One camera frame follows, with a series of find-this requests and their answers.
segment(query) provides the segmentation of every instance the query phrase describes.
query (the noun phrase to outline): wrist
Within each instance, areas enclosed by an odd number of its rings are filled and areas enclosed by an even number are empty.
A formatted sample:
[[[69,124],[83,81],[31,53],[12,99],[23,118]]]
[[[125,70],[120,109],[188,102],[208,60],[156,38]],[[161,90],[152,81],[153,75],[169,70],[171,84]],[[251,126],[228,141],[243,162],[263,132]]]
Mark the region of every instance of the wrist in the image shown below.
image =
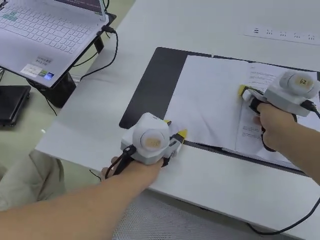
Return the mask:
[[[297,137],[297,132],[300,127],[302,127],[300,124],[291,122],[275,131],[266,132],[266,136],[264,137],[265,144],[281,153],[282,150],[287,147],[291,139]]]
[[[148,174],[143,174],[143,172],[138,171],[130,171],[130,172],[122,172],[118,175],[123,181],[127,182],[131,185],[133,189],[138,191],[139,193],[144,191],[149,185],[152,184],[152,181],[148,177]]]

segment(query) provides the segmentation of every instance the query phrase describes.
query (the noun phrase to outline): white desk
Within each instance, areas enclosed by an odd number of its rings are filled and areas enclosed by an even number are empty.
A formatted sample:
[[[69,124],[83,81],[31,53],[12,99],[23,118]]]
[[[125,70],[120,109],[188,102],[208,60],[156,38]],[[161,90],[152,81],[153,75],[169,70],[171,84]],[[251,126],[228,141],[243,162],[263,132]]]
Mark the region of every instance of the white desk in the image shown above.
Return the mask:
[[[320,3],[292,2],[137,0],[117,28],[114,64],[79,84],[36,149],[96,170],[108,166],[121,153],[125,130],[118,124],[156,47],[320,70],[319,46],[242,35],[255,23],[317,33]],[[113,37],[90,70],[112,59],[115,43]],[[320,196],[308,177],[189,146],[151,189],[276,230],[303,217]],[[317,209],[287,233],[318,239],[319,224]]]

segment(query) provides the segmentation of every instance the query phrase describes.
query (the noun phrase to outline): forearm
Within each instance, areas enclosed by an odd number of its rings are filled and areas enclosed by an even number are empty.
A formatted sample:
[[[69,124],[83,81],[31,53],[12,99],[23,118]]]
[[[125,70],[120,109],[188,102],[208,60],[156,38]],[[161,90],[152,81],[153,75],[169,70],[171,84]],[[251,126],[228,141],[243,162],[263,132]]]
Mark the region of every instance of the forearm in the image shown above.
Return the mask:
[[[0,212],[6,240],[111,239],[130,202],[145,187],[141,176],[121,174],[52,201]]]
[[[278,152],[320,185],[320,132],[294,124],[276,142]]]

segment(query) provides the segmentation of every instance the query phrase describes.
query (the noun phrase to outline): socket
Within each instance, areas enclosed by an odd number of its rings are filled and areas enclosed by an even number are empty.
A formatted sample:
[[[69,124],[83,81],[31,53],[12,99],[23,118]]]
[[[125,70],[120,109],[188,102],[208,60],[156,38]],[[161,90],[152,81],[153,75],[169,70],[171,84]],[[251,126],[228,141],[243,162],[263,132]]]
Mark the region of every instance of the socket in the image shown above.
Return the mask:
[[[320,36],[314,33],[288,32],[286,30],[276,30],[264,26],[248,26],[244,33],[245,36],[282,40],[295,43],[320,45]]]

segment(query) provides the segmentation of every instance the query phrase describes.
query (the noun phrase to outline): document page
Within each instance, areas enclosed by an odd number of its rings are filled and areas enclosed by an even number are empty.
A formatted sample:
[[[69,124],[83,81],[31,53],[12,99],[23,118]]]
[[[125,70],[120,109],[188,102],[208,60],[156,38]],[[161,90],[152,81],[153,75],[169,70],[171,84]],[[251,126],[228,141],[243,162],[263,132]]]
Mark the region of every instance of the document page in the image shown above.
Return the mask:
[[[272,83],[279,75],[287,71],[286,68],[271,66],[262,63],[251,63],[249,67],[249,80],[247,85],[266,91],[269,84]],[[316,72],[307,72],[313,79],[317,79]],[[319,96],[311,99],[317,106],[320,106]],[[278,152],[267,151],[261,139],[261,126],[253,122],[256,114],[249,109],[246,103],[242,104],[239,128],[236,139],[235,150],[245,155],[257,156],[258,159],[266,162],[276,163],[286,167],[296,168],[284,156]],[[299,117],[298,123],[306,127],[320,131],[320,121],[316,114],[310,113],[307,117]]]
[[[165,115],[172,132],[187,129],[188,141],[234,150],[238,89],[248,80],[248,67],[246,61],[188,56]]]

